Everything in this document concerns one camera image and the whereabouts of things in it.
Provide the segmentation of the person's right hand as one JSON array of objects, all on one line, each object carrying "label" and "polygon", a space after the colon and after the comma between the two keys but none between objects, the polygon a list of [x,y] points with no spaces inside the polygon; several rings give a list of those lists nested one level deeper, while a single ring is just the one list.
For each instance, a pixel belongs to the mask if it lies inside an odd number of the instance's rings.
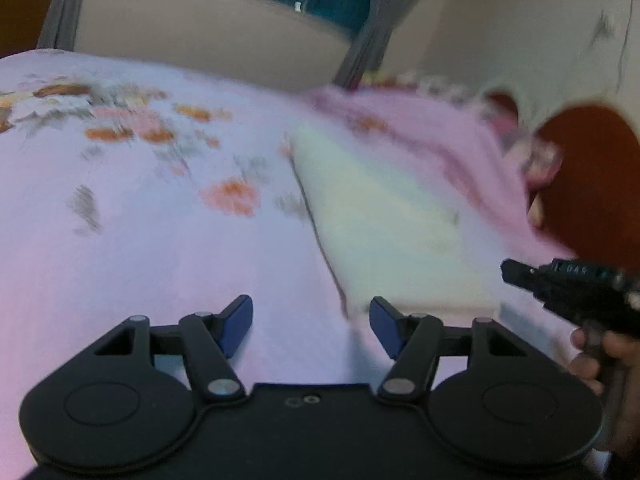
[{"label": "person's right hand", "polygon": [[620,404],[610,418],[610,436],[605,449],[631,456],[639,447],[639,341],[625,335],[604,332],[598,356],[590,354],[591,337],[582,328],[574,330],[570,342],[579,351],[570,361],[570,371],[598,396],[611,399],[615,373],[623,373]]}]

